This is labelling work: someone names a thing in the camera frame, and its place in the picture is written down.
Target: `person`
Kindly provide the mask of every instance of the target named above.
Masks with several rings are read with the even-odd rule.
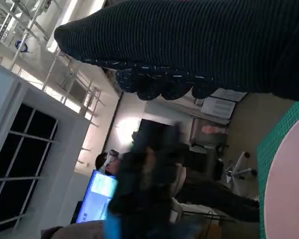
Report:
[[[95,167],[99,172],[105,175],[116,175],[122,156],[123,154],[120,155],[114,149],[111,149],[108,153],[103,152],[96,157]]]
[[[97,170],[104,169],[105,174],[115,176],[122,157],[118,154],[109,157],[109,154],[105,152],[98,155],[95,166]],[[192,168],[180,167],[178,181],[174,183],[177,187],[171,186],[175,192],[172,196],[180,203],[204,205],[221,210],[240,221],[259,222],[259,202],[235,195],[226,186],[205,178]]]

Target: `bright light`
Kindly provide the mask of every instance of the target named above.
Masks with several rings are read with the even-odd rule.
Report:
[[[93,5],[91,6],[91,9],[90,9],[89,15],[100,10],[103,7],[103,4],[104,4],[104,0],[94,0]]]
[[[132,134],[139,128],[140,120],[138,118],[125,118],[117,125],[118,138],[121,144],[128,145],[132,139]]]
[[[54,53],[57,47],[58,47],[58,43],[56,43],[56,41],[53,40],[51,46],[48,47],[48,51]]]
[[[61,22],[60,25],[64,25],[64,24],[66,24],[69,21],[69,19],[71,17],[71,14],[72,14],[72,12],[73,12],[73,10],[74,10],[75,5],[76,5],[77,2],[78,2],[78,0],[72,0],[70,2],[70,4],[69,4],[69,6],[68,6],[68,8],[67,8],[67,10],[66,10],[66,12],[64,14],[63,20],[62,20],[62,22]],[[55,50],[56,50],[56,48],[57,48],[57,46],[58,46],[58,44],[56,43],[55,40],[53,40],[51,46],[48,47],[48,51],[54,53]]]

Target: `computer monitor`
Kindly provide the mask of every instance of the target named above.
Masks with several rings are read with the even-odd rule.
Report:
[[[114,177],[94,170],[86,189],[76,223],[104,220],[116,185],[117,181]]]

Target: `dark knit sleeve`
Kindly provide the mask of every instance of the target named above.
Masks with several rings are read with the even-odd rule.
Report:
[[[299,0],[130,0],[60,26],[54,37],[83,62],[166,66],[213,87],[272,92],[298,27]]]

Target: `ribbed knit fabric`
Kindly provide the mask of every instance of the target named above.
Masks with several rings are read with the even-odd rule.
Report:
[[[193,92],[299,100],[299,0],[130,0],[60,26],[54,37],[75,59],[148,74],[141,84],[159,79],[152,76],[163,66]]]

